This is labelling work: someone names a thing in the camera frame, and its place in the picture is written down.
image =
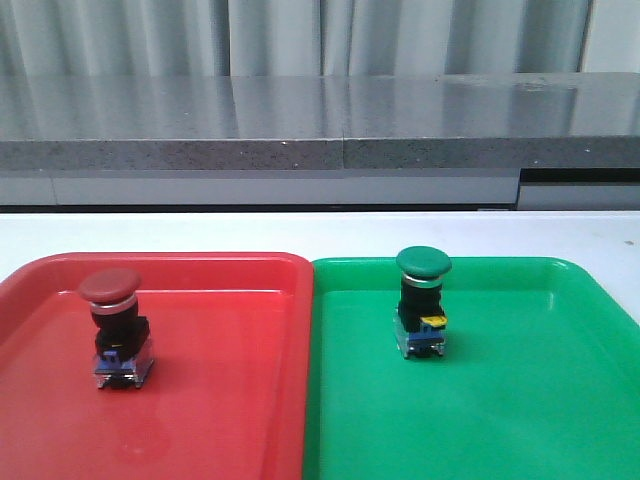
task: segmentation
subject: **mushroom push button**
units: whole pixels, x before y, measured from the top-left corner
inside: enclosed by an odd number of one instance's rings
[[[98,388],[140,388],[153,364],[149,321],[138,316],[140,283],[136,271],[110,268],[90,275],[78,288],[100,329],[95,339]]]
[[[447,316],[440,305],[442,277],[451,270],[449,256],[432,247],[409,247],[396,257],[402,271],[395,315],[398,347],[404,358],[444,355]]]

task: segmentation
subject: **yellow label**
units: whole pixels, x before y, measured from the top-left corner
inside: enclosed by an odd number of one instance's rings
[[[444,315],[434,315],[432,317],[420,317],[423,323],[431,325],[432,327],[444,327],[447,324],[447,317]]]

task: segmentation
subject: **red mushroom button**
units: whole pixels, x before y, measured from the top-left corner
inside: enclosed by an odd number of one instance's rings
[[[84,279],[78,293],[89,302],[113,305],[131,297],[140,283],[142,279],[135,270],[109,268]]]

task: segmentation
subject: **granite countertop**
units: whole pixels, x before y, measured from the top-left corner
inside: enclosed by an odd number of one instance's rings
[[[0,77],[0,174],[640,168],[640,74]]]

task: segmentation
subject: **plastic tray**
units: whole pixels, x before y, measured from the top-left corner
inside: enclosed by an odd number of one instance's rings
[[[640,328],[581,268],[455,258],[404,360],[390,258],[315,262],[305,478],[640,478]]]
[[[75,293],[104,267],[143,277],[156,363],[98,390]],[[296,479],[312,265],[288,254],[67,254],[0,284],[0,478]]]

